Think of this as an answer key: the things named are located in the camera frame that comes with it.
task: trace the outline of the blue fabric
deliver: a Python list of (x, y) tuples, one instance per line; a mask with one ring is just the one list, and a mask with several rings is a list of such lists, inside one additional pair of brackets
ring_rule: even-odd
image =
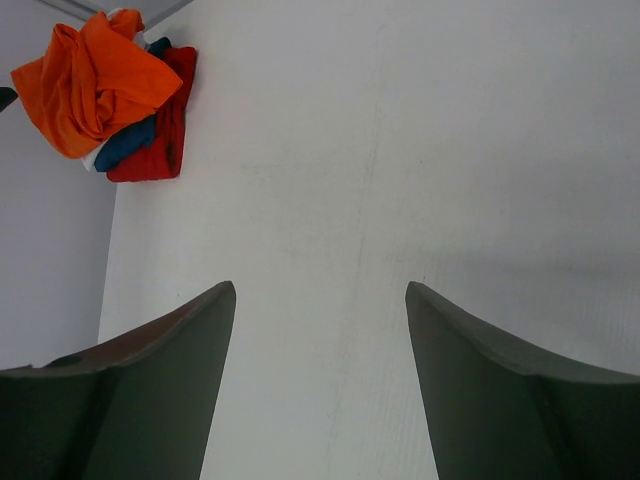
[(161, 39), (156, 40), (151, 45), (149, 45), (149, 48), (147, 48), (147, 52), (149, 52), (156, 58), (162, 58), (162, 53), (170, 47), (171, 42), (169, 41), (169, 39), (167, 37), (162, 37)]
[[(162, 53), (169, 47), (171, 47), (169, 39), (162, 37), (149, 45), (147, 51), (154, 57), (161, 58)], [(112, 135), (98, 152), (94, 168), (98, 172), (113, 170), (122, 160), (132, 155), (140, 147), (150, 147), (155, 138), (156, 116), (151, 115)]]

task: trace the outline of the dark green pointed object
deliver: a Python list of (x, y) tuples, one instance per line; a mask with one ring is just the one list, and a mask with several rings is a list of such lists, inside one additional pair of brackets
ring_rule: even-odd
[(421, 284), (406, 302), (440, 480), (640, 479), (640, 377), (536, 347)]
[(18, 94), (13, 88), (0, 87), (0, 112), (11, 105), (18, 98)]
[(94, 348), (0, 372), (0, 479), (198, 479), (235, 299), (223, 283)]

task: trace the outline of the orange cloth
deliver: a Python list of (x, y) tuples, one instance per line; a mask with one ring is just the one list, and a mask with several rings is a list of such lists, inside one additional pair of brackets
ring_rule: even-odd
[(58, 24), (44, 57), (11, 72), (33, 124), (51, 145), (80, 158), (122, 128), (156, 112), (182, 81), (131, 39), (140, 12), (92, 16), (78, 32)]

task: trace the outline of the gray wall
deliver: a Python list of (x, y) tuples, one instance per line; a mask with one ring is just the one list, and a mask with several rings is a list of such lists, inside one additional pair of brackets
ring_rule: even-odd
[(150, 32), (199, 49), (185, 158), (118, 191), (100, 338), (233, 280), (202, 479), (437, 478), (409, 280), (640, 373), (639, 7), (202, 0)]
[(179, 10), (192, 0), (92, 0), (92, 3), (103, 8), (105, 11), (118, 7), (136, 8), (142, 13), (147, 28), (152, 27), (158, 21), (166, 18), (169, 14)]
[[(74, 25), (2, 0), (1, 83), (44, 53), (56, 22)], [(57, 154), (19, 101), (0, 113), (0, 368), (95, 344), (114, 202), (115, 186)]]

